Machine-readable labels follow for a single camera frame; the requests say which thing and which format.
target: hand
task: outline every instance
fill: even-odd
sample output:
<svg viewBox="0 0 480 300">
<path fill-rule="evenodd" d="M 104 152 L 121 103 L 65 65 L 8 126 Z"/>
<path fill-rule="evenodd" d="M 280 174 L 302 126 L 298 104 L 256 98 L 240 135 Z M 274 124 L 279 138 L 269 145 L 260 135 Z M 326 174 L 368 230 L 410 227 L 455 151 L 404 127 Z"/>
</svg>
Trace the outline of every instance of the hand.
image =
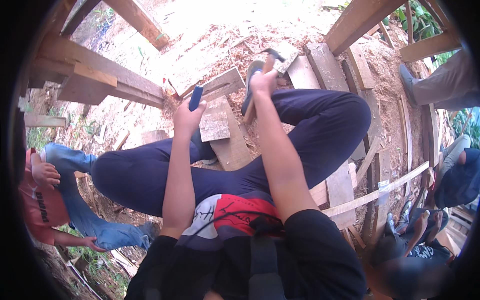
<svg viewBox="0 0 480 300">
<path fill-rule="evenodd" d="M 277 70 L 273 69 L 266 74 L 255 72 L 250 79 L 250 88 L 254 96 L 270 97 L 276 88 Z"/>
<path fill-rule="evenodd" d="M 202 114 L 207 108 L 207 102 L 202 101 L 194 111 L 188 109 L 190 100 L 184 101 L 173 114 L 173 127 L 175 129 L 175 136 L 185 136 L 190 139 L 197 130 L 200 124 Z"/>
<path fill-rule="evenodd" d="M 95 240 L 96 240 L 96 237 L 86 237 L 86 238 L 84 238 L 84 242 L 85 242 L 84 246 L 89 247 L 90 249 L 95 250 L 97 252 L 107 252 L 106 249 L 102 249 L 100 247 L 97 247 L 93 243 L 93 241 L 95 241 Z"/>
<path fill-rule="evenodd" d="M 55 169 L 55 166 L 49 163 L 38 163 L 32 165 L 32 177 L 40 186 L 45 186 L 54 190 L 52 184 L 60 183 L 60 174 Z"/>
</svg>

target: sneaker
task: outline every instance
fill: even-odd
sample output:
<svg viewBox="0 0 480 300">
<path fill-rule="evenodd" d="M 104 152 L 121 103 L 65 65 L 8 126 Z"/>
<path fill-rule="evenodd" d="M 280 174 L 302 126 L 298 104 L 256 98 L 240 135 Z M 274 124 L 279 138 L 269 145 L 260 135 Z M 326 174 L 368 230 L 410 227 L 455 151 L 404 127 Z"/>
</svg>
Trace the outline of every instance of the sneaker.
<svg viewBox="0 0 480 300">
<path fill-rule="evenodd" d="M 250 100 L 252 99 L 252 91 L 249 88 L 249 83 L 250 83 L 250 78 L 252 77 L 253 73 L 257 71 L 261 71 L 262 68 L 264 67 L 265 62 L 261 60 L 254 60 L 252 63 L 248 66 L 247 70 L 247 86 L 246 90 L 247 93 L 245 94 L 245 98 L 243 99 L 243 104 L 241 106 L 241 114 L 242 116 L 245 116 L 245 113 L 247 112 L 247 107 L 248 104 L 250 103 Z"/>
<path fill-rule="evenodd" d="M 402 213 L 400 214 L 400 219 L 395 226 L 395 232 L 399 232 L 401 229 L 405 228 L 405 226 L 408 226 L 408 216 L 410 215 L 410 210 L 412 209 L 412 201 L 407 201 L 405 205 L 403 206 Z"/>
<path fill-rule="evenodd" d="M 413 76 L 407 70 L 404 64 L 401 64 L 398 67 L 398 72 L 400 73 L 400 80 L 403 84 L 405 94 L 407 94 L 407 100 L 412 107 L 417 107 L 417 102 L 415 101 L 415 96 L 413 95 Z"/>
<path fill-rule="evenodd" d="M 148 236 L 150 242 L 153 242 L 160 235 L 160 226 L 152 221 L 146 221 L 138 228 Z"/>
</svg>

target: wooden post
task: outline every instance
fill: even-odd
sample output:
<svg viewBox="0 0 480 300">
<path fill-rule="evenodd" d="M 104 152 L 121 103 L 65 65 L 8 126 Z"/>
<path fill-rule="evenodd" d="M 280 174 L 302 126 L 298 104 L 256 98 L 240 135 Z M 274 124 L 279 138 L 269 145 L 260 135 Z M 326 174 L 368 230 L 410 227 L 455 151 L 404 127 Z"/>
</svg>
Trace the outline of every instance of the wooden post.
<svg viewBox="0 0 480 300">
<path fill-rule="evenodd" d="M 338 56 L 404 3 L 405 0 L 352 0 L 327 33 L 325 42 Z"/>
<path fill-rule="evenodd" d="M 158 50 L 168 43 L 168 35 L 138 0 L 104 0 L 104 2 Z"/>
</svg>

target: black shirt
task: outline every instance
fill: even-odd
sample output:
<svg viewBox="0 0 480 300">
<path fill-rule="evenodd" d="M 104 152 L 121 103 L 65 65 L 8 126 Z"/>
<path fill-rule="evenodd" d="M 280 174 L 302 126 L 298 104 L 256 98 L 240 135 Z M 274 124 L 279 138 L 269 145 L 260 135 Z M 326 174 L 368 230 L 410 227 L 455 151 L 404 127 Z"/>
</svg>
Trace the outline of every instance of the black shirt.
<svg viewBox="0 0 480 300">
<path fill-rule="evenodd" d="M 160 236 L 152 243 L 125 299 L 143 299 L 148 287 L 160 290 L 162 300 L 201 300 L 210 288 L 225 300 L 248 299 L 252 235 L 248 223 L 256 216 L 235 214 L 195 233 L 218 215 L 244 207 L 274 216 L 273 202 L 262 198 L 223 194 L 205 199 L 179 240 Z M 366 282 L 356 253 L 320 211 L 295 213 L 286 220 L 282 235 L 272 238 L 287 299 L 363 298 Z"/>
</svg>

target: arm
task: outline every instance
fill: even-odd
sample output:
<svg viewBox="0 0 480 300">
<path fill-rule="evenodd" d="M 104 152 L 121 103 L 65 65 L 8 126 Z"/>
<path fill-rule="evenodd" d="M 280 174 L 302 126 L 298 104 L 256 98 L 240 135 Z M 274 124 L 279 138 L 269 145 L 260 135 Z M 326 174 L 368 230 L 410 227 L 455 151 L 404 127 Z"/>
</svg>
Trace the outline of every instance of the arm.
<svg viewBox="0 0 480 300">
<path fill-rule="evenodd" d="M 175 136 L 162 206 L 163 228 L 160 235 L 175 239 L 180 237 L 193 220 L 195 192 L 190 170 L 190 139 L 206 109 L 205 101 L 194 111 L 189 111 L 188 103 L 189 101 L 184 101 L 173 115 Z"/>
<path fill-rule="evenodd" d="M 292 214 L 305 209 L 318 210 L 318 206 L 310 196 L 300 157 L 283 130 L 271 99 L 276 75 L 276 70 L 267 74 L 256 73 L 250 84 L 268 185 L 280 218 L 285 223 Z"/>
</svg>

